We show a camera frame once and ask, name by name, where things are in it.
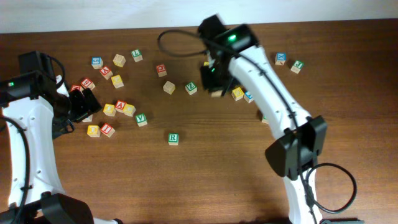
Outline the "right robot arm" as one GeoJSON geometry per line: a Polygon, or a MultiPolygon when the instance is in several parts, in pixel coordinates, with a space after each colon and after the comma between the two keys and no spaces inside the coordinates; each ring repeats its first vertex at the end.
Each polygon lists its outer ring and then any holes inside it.
{"type": "Polygon", "coordinates": [[[283,178],[290,222],[320,223],[319,208],[308,203],[316,196],[314,167],[325,141],[325,120],[311,117],[292,97],[249,26],[227,29],[214,15],[203,20],[198,35],[209,60],[200,69],[204,89],[225,95],[242,85],[267,119],[275,142],[265,156],[283,178]]]}

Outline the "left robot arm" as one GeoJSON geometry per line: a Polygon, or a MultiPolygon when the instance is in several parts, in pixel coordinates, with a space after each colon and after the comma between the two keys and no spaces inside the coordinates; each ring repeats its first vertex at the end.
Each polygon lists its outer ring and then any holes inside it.
{"type": "Polygon", "coordinates": [[[89,206],[66,195],[53,140],[74,132],[101,105],[90,89],[68,90],[58,60],[33,51],[18,56],[20,74],[1,82],[1,119],[9,132],[12,183],[1,223],[94,223],[89,206]]]}

